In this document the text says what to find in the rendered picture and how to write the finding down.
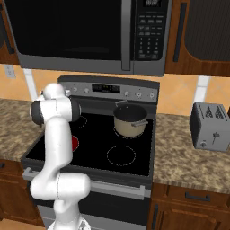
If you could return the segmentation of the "black and grey stove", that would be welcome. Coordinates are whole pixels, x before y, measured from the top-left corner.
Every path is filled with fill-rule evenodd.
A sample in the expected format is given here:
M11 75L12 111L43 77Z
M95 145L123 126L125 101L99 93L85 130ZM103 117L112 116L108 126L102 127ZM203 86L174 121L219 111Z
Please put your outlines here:
M69 123L73 159L62 173L82 173L90 181L151 190L155 150L155 114L159 84L146 80L61 76L56 84L70 90L68 98L79 103L81 115ZM137 137L123 137L114 127L115 102L127 101L143 107L148 124ZM31 181L45 163L45 129L22 157L23 178ZM54 202L32 197L38 206L45 227L55 221ZM78 203L82 217L91 230L146 230L150 198L131 199L93 192Z

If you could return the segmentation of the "black and grey microwave oven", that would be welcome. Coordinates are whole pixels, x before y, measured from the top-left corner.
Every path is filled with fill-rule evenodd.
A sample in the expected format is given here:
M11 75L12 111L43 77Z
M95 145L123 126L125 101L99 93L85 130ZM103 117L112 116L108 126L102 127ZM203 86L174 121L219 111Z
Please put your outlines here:
M121 68L121 0L4 0L23 68L164 74L173 0L131 0L130 70Z

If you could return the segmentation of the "grey toaster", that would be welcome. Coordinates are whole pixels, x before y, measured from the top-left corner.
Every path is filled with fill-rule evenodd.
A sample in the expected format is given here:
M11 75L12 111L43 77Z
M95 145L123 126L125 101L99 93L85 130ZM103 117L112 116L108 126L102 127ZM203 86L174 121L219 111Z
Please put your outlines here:
M230 118L222 104L194 102L190 133L196 149L226 152L230 145Z

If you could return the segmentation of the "brown wooden drawer front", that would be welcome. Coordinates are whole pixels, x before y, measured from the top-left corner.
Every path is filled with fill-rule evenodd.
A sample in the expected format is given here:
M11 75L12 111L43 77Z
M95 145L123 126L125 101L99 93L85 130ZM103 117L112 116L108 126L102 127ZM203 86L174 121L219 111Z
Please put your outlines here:
M193 196L201 196L205 197L206 195L210 196L210 202L206 201L199 201L194 199L186 199L185 198L185 192L188 192L190 195ZM168 185L165 195L170 200L174 201L183 201L187 203L196 203L200 205L209 205L209 206L215 206L219 208L230 208L230 195L229 194L222 194L217 193L213 191L207 191L207 190L195 190L191 188L183 188L178 186L172 186Z
M23 173L22 164L20 162L0 159L0 163L5 163L4 168L0 168L0 174L21 176Z

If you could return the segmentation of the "brown cupboard door dark panel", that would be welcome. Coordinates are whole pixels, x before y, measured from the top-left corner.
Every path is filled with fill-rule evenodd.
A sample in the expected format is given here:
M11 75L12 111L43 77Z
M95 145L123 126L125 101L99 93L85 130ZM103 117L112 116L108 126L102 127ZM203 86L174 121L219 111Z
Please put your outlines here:
M181 3L187 3L178 62L173 55ZM172 0L167 74L230 77L230 0Z
M2 16L4 19L4 26L6 28L6 32L10 40L11 46L14 48L14 53L10 55L8 53L8 50L7 50L7 47L6 47L4 38L3 38L2 30L0 29L0 64L18 65L19 60L18 60L17 53L15 50L15 45L13 42L13 36L10 30L10 25L7 20L6 10L4 7L4 0L0 0L0 12L2 13Z

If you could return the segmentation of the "brown wooden cupboard door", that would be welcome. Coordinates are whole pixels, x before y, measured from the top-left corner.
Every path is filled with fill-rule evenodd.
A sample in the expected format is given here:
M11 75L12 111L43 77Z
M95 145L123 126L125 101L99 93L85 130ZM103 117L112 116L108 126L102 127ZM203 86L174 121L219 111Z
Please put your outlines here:
M27 182L19 177L0 177L0 213L2 218L44 226L40 212L31 200Z
M158 204L155 230L230 230L230 211L217 207L152 199L146 230L151 230Z

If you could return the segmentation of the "white wall socket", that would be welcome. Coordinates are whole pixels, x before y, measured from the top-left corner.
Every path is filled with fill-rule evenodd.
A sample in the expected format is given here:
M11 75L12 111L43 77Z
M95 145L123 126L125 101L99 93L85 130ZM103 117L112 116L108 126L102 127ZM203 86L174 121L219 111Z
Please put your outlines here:
M15 73L12 65L4 65L4 72L7 78L15 78Z

